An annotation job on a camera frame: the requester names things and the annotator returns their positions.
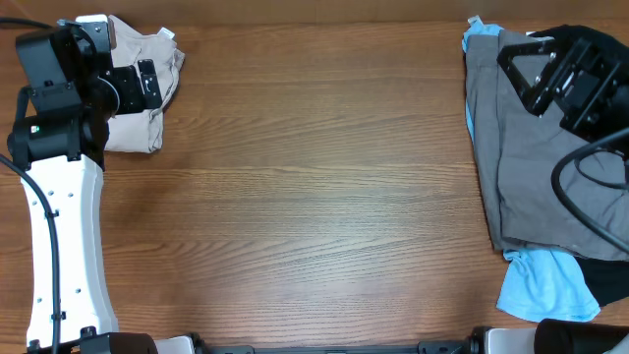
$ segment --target cable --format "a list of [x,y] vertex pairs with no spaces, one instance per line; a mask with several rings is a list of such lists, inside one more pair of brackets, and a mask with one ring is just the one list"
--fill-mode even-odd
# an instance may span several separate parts
[[583,159],[584,157],[596,152],[600,147],[606,146],[616,140],[620,140],[622,138],[629,137],[629,128],[625,128],[620,130],[614,134],[611,134],[605,138],[597,140],[591,144],[587,144],[584,147],[579,147],[576,150],[568,153],[565,157],[559,160],[557,164],[552,169],[552,175],[550,177],[550,183],[552,184],[552,191],[557,195],[559,201],[563,204],[564,207],[570,211],[574,217],[576,217],[579,221],[581,221],[584,225],[586,225],[590,230],[599,235],[603,240],[609,242],[614,245],[619,250],[622,250],[629,254],[629,244],[620,240],[616,235],[607,231],[602,225],[596,222],[591,217],[587,216],[584,212],[582,212],[566,195],[565,191],[561,188],[561,182],[559,181],[559,177],[561,177],[561,171],[565,168],[565,166],[570,163],[570,161],[575,160],[577,158]]
[[26,172],[14,165],[5,155],[0,153],[0,162],[9,167],[13,172],[22,177],[37,195],[39,202],[43,206],[46,220],[48,221],[48,232],[50,233],[50,248],[52,256],[52,353],[57,354],[59,350],[59,334],[61,333],[61,295],[59,293],[59,241],[57,240],[57,228],[55,227],[55,214],[52,212],[50,203],[37,183],[27,175]]
[[578,158],[574,159],[574,165],[575,165],[575,167],[577,167],[577,171],[579,171],[579,173],[581,173],[581,175],[583,177],[585,177],[585,178],[589,179],[590,181],[592,181],[592,182],[594,182],[594,183],[596,183],[598,185],[601,185],[603,187],[629,191],[629,183],[610,183],[610,182],[605,182],[605,181],[602,181],[600,179],[594,178],[594,177],[590,176],[589,174],[587,174],[587,173],[585,173],[585,172],[583,172],[581,170],[581,161],[583,159],[585,159],[587,157],[590,157],[593,154],[599,153],[599,152],[609,152],[609,153],[613,153],[615,155],[618,155],[618,156],[620,156],[622,158],[625,158],[625,156],[622,153],[618,152],[618,151],[609,151],[609,150],[606,150],[606,149],[598,149],[598,150],[596,150],[594,152],[588,153],[586,156],[578,157]]
[[48,24],[39,23],[37,21],[29,20],[29,19],[16,19],[16,18],[5,18],[0,17],[0,25],[9,24],[9,25],[22,25],[22,26],[31,26],[40,29],[51,29],[52,26]]

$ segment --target wooden table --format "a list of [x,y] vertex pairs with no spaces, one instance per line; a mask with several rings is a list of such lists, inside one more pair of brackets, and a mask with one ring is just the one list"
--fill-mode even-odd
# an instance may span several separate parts
[[[584,25],[629,40],[627,23]],[[507,263],[465,126],[465,29],[172,28],[187,58],[163,150],[106,155],[102,242],[121,330],[279,347],[531,326],[495,309]],[[0,137],[26,83],[16,34],[0,32]],[[5,168],[0,196],[0,349],[19,352],[29,216]],[[599,321],[629,324],[629,302]]]

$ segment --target light blue cloth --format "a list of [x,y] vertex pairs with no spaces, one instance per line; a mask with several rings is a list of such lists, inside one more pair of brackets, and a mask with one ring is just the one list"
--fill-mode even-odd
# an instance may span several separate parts
[[[467,52],[470,35],[498,35],[502,30],[498,25],[484,25],[478,16],[468,23],[470,29],[463,34],[464,52]],[[467,101],[465,116],[473,143],[474,120]],[[504,251],[504,259],[510,265],[496,305],[498,310],[532,322],[543,319],[587,322],[599,314],[599,303],[572,255],[561,251],[522,249]]]

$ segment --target gray cloth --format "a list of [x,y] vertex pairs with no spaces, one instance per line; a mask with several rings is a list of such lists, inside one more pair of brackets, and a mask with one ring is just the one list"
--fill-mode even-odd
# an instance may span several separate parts
[[[600,260],[628,256],[586,228],[559,202],[550,174],[559,159],[586,142],[559,127],[563,117],[553,103],[543,117],[528,113],[496,63],[504,45],[534,39],[503,30],[498,37],[473,35],[466,56],[467,98],[475,125],[475,158],[491,241],[496,250],[559,248]],[[528,80],[547,58],[518,58]],[[624,181],[622,160],[599,153],[582,167],[606,181]],[[561,175],[568,196],[609,230],[629,241],[629,195],[601,187],[581,176],[574,164]]]
[[105,149],[122,152],[153,152],[162,146],[164,126],[163,108],[172,98],[179,84],[179,70],[184,64],[184,53],[177,43],[165,34],[141,35],[115,16],[117,46],[111,51],[115,67],[135,65],[152,59],[163,99],[158,109],[116,116],[109,120],[109,140]]

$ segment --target clothing tag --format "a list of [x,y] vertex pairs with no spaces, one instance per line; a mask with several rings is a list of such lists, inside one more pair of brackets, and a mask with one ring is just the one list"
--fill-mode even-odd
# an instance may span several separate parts
[[168,39],[172,39],[175,37],[175,32],[167,28],[161,28],[157,34],[163,35]]

